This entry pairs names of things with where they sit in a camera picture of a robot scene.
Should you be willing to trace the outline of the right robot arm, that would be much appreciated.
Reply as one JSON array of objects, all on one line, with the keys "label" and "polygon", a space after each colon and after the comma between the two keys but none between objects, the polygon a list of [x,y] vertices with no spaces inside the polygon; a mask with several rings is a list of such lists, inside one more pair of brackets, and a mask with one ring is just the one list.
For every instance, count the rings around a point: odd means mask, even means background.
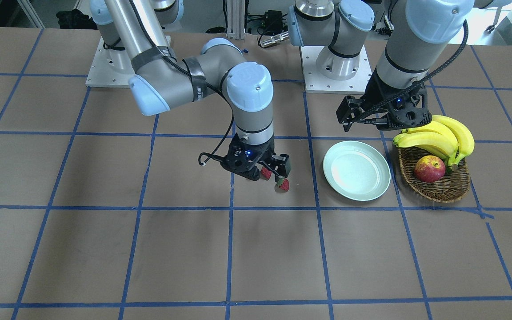
[{"label": "right robot arm", "polygon": [[283,182],[290,157],[274,151],[274,87],[266,67],[247,61],[224,38],[209,40],[198,56],[178,61],[162,22],[179,18],[176,0],[92,0],[91,13],[105,49],[126,53],[133,70],[128,81],[142,115],[152,116],[217,93],[232,110],[236,133],[225,156],[203,152],[228,172],[257,181],[274,176]]}]

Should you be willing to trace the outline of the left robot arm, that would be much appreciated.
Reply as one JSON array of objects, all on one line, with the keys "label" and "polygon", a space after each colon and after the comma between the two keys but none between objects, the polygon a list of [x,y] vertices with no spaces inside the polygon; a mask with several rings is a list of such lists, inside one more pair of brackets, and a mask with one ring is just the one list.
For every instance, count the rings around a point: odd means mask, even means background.
[{"label": "left robot arm", "polygon": [[[437,67],[429,69],[449,41],[468,33],[467,15],[473,0],[382,0],[393,31],[375,69],[356,99],[344,97],[336,110],[344,130],[358,122],[377,129],[402,130],[428,125],[425,81],[449,66],[464,44]],[[294,46],[321,46],[320,72],[335,80],[354,76],[375,12],[362,0],[296,0],[287,13],[290,42]]]}]

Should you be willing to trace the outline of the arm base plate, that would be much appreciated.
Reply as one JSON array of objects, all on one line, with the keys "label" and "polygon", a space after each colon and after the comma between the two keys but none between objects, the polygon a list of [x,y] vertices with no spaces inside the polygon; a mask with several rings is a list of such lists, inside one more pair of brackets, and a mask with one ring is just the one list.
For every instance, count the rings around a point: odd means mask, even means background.
[{"label": "arm base plate", "polygon": [[371,77],[366,49],[345,58],[335,55],[327,46],[300,48],[305,91],[362,95]]},{"label": "arm base plate", "polygon": [[101,38],[85,83],[93,88],[128,88],[134,75],[133,60],[127,51],[107,48]]}]

